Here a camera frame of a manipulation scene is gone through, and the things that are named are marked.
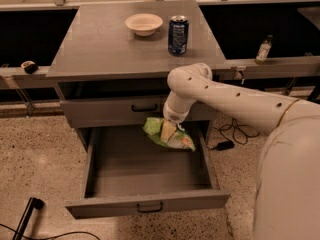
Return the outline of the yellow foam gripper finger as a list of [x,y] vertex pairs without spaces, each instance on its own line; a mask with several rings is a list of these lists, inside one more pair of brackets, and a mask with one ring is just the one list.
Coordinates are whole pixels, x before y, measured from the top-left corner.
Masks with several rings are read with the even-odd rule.
[[161,141],[167,143],[175,131],[176,131],[176,125],[170,121],[164,120],[162,124],[161,135],[160,135]]

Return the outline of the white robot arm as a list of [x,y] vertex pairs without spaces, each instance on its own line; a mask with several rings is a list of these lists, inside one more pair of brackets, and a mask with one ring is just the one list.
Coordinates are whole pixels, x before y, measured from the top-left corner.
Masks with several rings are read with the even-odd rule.
[[200,101],[268,136],[259,155],[253,240],[320,240],[320,105],[212,80],[208,65],[171,70],[164,117]]

